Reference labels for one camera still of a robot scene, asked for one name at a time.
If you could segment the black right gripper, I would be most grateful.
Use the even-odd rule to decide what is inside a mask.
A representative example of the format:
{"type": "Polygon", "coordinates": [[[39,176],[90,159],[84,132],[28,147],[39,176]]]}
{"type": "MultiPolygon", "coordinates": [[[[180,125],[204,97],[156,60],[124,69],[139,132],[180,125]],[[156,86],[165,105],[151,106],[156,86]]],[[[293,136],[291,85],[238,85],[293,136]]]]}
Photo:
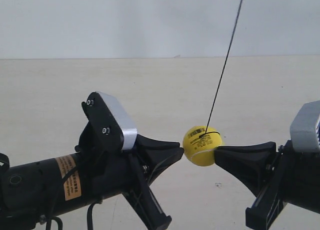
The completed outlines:
{"type": "Polygon", "coordinates": [[[250,229],[269,229],[288,203],[320,212],[320,155],[295,151],[293,142],[287,141],[279,149],[278,165],[266,185],[276,148],[276,143],[269,141],[249,146],[223,145],[213,153],[215,164],[256,196],[245,210],[245,225],[250,229]]]}

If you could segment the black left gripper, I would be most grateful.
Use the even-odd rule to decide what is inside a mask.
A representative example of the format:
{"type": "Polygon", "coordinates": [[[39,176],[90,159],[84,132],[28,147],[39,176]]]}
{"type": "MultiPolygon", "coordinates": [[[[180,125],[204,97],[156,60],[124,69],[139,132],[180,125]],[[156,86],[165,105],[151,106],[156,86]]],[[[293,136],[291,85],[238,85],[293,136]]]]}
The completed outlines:
{"type": "Polygon", "coordinates": [[[160,141],[137,135],[130,151],[111,154],[98,149],[89,129],[84,128],[76,155],[87,211],[87,227],[93,228],[93,206],[123,195],[147,229],[167,229],[172,221],[150,189],[166,169],[180,161],[184,150],[178,142],[160,141]]]}

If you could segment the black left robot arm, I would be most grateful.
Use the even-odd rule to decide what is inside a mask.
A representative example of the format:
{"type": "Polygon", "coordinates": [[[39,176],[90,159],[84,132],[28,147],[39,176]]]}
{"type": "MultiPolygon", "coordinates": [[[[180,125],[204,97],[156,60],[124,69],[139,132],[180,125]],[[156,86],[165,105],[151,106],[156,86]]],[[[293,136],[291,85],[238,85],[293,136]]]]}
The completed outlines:
{"type": "Polygon", "coordinates": [[[184,150],[177,142],[138,135],[124,153],[98,151],[99,142],[87,124],[75,153],[0,170],[1,229],[34,229],[87,206],[87,227],[93,228],[93,206],[123,195],[147,229],[167,229],[166,215],[150,185],[184,150]]]}

